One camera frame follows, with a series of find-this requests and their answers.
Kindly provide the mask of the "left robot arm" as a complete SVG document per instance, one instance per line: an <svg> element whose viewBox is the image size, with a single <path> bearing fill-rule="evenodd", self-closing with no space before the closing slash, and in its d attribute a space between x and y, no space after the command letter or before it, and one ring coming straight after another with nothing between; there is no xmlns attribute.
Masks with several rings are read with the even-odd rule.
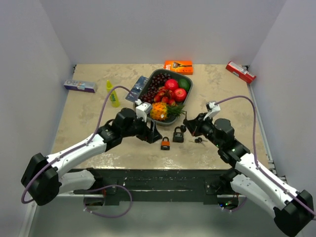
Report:
<svg viewBox="0 0 316 237"><path fill-rule="evenodd" d="M41 153L32 156L21 178L24 193L29 193L39 206L48 204L62 189L69 191L62 178L68 177L71 169L118 146L126 137L137 137L149 144L162 139L154 121L147 126L143 117L132 109L123 108L85 140L46 157Z"/></svg>

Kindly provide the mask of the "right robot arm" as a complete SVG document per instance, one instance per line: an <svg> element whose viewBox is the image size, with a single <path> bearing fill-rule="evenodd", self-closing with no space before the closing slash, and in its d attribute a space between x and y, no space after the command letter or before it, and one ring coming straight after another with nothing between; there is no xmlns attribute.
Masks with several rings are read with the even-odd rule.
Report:
<svg viewBox="0 0 316 237"><path fill-rule="evenodd" d="M220 158L232 167L229 177L220 181L222 192L246 196L269 213L288 237L297 236L314 219L312 195L291 187L256 161L255 155L235 138L228 119L213 120L199 114L192 120L185 118L183 124L193 136L203 135L215 145Z"/></svg>

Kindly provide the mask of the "large black key bunch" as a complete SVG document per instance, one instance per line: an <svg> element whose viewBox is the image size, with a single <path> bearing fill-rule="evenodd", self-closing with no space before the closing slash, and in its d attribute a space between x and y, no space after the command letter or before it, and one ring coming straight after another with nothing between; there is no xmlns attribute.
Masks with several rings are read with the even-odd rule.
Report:
<svg viewBox="0 0 316 237"><path fill-rule="evenodd" d="M185 125L181 125L180 130L181 130L181 132L185 133L187 131L187 128Z"/></svg>

